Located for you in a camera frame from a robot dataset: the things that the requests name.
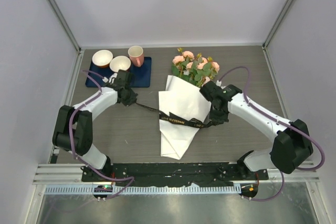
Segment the white wrapping paper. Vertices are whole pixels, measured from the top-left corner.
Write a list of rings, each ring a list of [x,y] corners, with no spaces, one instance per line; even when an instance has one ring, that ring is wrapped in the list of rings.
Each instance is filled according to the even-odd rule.
[[[200,89],[179,77],[168,75],[165,91],[159,92],[159,110],[166,115],[173,113],[185,120],[197,119],[204,122],[211,107],[200,93]],[[180,160],[198,128],[173,124],[159,120],[161,132],[161,156]]]

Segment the black ribbon gold letters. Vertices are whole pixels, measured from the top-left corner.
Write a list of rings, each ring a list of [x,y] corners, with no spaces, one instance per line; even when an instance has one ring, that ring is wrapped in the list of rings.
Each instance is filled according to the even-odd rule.
[[[208,123],[203,123],[202,121],[196,119],[196,118],[191,118],[190,120],[184,119],[180,116],[177,116],[173,113],[169,113],[166,114],[164,112],[162,112],[159,109],[155,109],[140,103],[136,103],[136,105],[148,109],[152,112],[157,112],[159,114],[159,119],[163,120],[163,121],[167,121],[170,122],[171,124],[175,124],[175,125],[182,125],[182,126],[188,126],[188,127],[193,127],[193,128],[197,128],[197,129],[206,129],[209,128],[213,125],[213,123],[211,121],[209,121]]]

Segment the pink fake flower stem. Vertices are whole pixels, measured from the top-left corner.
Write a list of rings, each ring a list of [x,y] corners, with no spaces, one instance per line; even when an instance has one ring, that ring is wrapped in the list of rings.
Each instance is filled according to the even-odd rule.
[[[172,60],[172,74],[187,82],[190,82],[193,73],[193,64],[195,56],[191,51],[185,51],[178,48],[178,55]]]

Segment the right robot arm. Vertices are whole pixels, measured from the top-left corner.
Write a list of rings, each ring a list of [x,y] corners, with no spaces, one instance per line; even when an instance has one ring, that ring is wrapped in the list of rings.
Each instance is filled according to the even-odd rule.
[[[236,115],[272,142],[272,148],[250,151],[239,159],[237,173],[250,179],[256,171],[277,168],[291,174],[313,153],[307,125],[279,117],[260,105],[254,105],[241,89],[230,84],[220,87],[210,81],[200,89],[202,96],[211,103],[209,123],[212,126],[228,121],[229,114]]]

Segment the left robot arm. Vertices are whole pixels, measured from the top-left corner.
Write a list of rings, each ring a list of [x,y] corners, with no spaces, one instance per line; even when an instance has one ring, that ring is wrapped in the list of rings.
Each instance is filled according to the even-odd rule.
[[[100,152],[93,143],[93,121],[109,107],[121,103],[130,106],[137,101],[137,94],[131,89],[133,74],[120,70],[111,77],[102,77],[101,86],[90,73],[87,77],[97,86],[98,91],[74,106],[64,105],[59,109],[53,145],[72,154],[74,159],[85,164],[98,180],[122,182],[125,178],[112,178],[111,160]]]

